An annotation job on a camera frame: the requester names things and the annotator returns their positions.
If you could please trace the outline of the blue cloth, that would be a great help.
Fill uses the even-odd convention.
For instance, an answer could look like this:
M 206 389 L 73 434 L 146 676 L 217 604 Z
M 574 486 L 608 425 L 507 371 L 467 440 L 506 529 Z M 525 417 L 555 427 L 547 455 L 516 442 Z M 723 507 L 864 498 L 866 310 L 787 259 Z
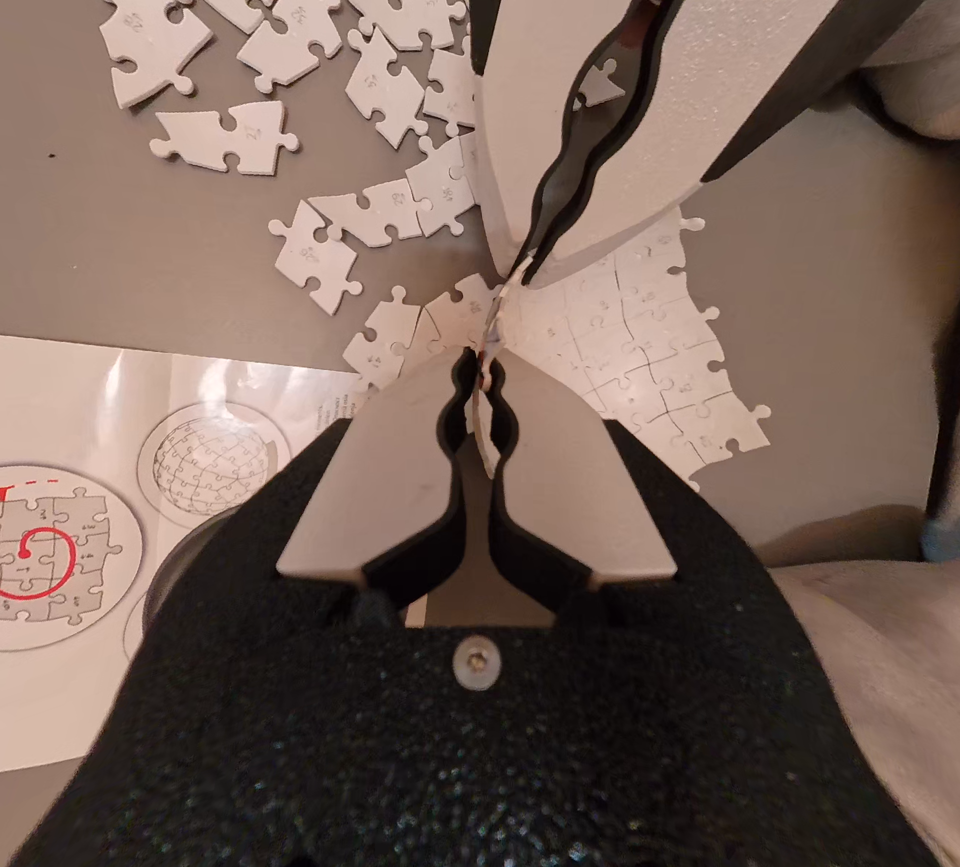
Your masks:
M 948 563 L 959 559 L 959 517 L 930 516 L 921 531 L 920 548 L 924 561 Z

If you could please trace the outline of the black round ball stand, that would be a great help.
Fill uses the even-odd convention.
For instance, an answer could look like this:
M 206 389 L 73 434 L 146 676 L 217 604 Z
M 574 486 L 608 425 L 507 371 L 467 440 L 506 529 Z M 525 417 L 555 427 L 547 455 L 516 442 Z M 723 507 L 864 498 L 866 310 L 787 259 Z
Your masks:
M 153 575 L 150 586 L 134 607 L 127 619 L 125 651 L 132 660 L 142 644 L 151 623 L 162 608 L 174 585 L 186 573 L 196 557 L 222 527 L 234 516 L 237 509 L 219 513 L 188 532 L 174 546 Z

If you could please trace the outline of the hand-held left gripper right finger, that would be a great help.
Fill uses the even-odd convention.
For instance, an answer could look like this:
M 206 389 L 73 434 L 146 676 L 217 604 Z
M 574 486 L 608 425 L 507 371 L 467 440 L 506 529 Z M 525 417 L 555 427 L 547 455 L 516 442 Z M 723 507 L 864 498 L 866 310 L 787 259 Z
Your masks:
M 489 376 L 499 460 L 488 548 L 498 573 L 553 614 L 610 585 L 673 579 L 678 564 L 612 424 L 510 349 L 490 361 Z

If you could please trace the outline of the joined white puzzle strip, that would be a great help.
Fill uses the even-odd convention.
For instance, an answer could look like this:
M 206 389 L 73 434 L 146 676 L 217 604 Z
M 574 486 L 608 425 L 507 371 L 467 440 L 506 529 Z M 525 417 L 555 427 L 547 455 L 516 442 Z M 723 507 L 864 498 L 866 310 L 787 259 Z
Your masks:
M 391 289 L 391 298 L 381 301 L 366 319 L 374 339 L 359 332 L 342 354 L 363 384 L 383 390 L 449 348 L 480 351 L 501 286 L 491 287 L 474 273 L 458 281 L 455 289 L 458 299 L 445 292 L 425 306 L 406 302 L 401 285 Z

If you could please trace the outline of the white paper instruction sheet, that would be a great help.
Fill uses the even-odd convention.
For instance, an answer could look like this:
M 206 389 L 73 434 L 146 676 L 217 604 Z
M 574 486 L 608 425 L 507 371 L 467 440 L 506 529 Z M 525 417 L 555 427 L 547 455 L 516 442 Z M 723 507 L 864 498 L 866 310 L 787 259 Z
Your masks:
M 1 769 L 90 750 L 187 536 L 368 392 L 355 373 L 2 337 Z

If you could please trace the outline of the curved white puzzle ball shell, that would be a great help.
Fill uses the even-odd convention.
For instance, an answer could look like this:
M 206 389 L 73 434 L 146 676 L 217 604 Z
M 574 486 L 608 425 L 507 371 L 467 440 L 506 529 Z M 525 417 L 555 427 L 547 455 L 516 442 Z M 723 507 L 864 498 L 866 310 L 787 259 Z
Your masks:
M 711 322 L 690 296 L 684 235 L 704 220 L 676 206 L 582 271 L 503 296 L 504 347 L 617 421 L 678 477 L 769 446 L 734 392 Z

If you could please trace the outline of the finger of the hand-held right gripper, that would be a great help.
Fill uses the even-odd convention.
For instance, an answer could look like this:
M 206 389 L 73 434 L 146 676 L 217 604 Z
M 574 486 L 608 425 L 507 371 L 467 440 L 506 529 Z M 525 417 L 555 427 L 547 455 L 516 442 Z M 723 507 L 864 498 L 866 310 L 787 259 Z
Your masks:
M 699 190 L 839 1 L 678 0 L 654 42 L 642 117 L 603 158 L 572 223 L 549 228 L 524 282 L 558 282 Z
M 538 218 L 572 99 L 634 0 L 473 0 L 474 192 L 497 271 Z

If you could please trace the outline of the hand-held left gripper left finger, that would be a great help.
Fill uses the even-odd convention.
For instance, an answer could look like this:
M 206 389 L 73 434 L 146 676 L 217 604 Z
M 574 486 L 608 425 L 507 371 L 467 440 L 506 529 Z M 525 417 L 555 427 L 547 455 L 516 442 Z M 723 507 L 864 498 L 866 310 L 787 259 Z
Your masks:
M 280 554 L 279 574 L 375 590 L 403 608 L 466 552 L 457 453 L 477 355 L 450 347 L 369 400 L 345 430 Z

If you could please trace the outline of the scattered loose white puzzle pieces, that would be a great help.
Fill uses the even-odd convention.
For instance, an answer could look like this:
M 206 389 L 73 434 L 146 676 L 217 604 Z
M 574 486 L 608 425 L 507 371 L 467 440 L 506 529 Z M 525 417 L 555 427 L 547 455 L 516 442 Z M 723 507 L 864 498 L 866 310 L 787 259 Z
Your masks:
M 102 0 L 112 7 L 100 26 L 117 105 L 131 111 L 174 89 L 195 94 L 186 74 L 214 40 L 191 9 L 196 0 Z M 447 233 L 461 237 L 463 217 L 479 209 L 470 183 L 474 159 L 474 74 L 470 0 L 200 0 L 243 34 L 236 61 L 251 72 L 256 100 L 227 110 L 157 112 L 165 136 L 150 141 L 162 161 L 226 174 L 273 177 L 283 150 L 301 141 L 286 129 L 279 94 L 346 49 L 356 56 L 343 97 L 391 150 L 408 134 L 420 139 L 420 163 L 361 193 L 312 197 L 290 224 L 271 220 L 282 239 L 275 269 L 298 288 L 315 283 L 312 301 L 333 316 L 342 298 L 363 287 L 352 277 L 358 252 L 395 240 Z

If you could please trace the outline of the beige zip hoodie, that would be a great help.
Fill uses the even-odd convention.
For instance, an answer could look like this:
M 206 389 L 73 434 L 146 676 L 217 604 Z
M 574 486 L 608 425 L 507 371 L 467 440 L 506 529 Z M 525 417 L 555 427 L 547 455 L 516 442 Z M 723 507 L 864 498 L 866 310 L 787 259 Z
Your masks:
M 745 300 L 773 444 L 740 469 L 742 528 L 871 765 L 958 865 L 958 558 L 923 556 L 958 401 L 958 149 L 810 112 L 755 172 L 766 231 Z

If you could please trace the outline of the person's right forearm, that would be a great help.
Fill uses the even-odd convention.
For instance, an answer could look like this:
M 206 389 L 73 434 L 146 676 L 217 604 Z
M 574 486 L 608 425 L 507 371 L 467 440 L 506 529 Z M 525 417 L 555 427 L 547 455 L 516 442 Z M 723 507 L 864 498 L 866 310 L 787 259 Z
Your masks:
M 959 138 L 959 0 L 924 0 L 864 63 L 886 114 L 913 133 Z

